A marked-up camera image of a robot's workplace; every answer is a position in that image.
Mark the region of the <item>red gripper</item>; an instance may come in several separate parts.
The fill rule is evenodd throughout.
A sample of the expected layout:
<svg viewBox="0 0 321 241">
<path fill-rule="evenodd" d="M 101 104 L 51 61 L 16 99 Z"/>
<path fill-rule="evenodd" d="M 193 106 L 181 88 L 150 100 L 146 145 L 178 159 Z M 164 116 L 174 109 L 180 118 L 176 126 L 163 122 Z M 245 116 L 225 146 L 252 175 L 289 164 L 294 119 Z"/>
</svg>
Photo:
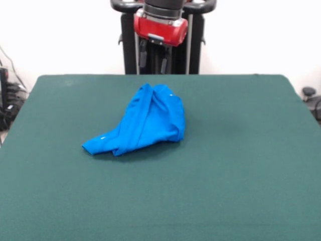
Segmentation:
<svg viewBox="0 0 321 241">
<path fill-rule="evenodd" d="M 144 13 L 139 9 L 134 15 L 134 31 L 138 36 L 147 40 L 156 40 L 162 44 L 177 47 L 180 45 L 188 31 L 188 21 L 184 18 L 178 20 L 158 19 Z M 139 67 L 145 68 L 147 62 L 147 40 L 141 40 L 139 45 Z M 164 57 L 160 68 L 161 74 L 170 73 L 171 48 L 164 48 Z"/>
</svg>

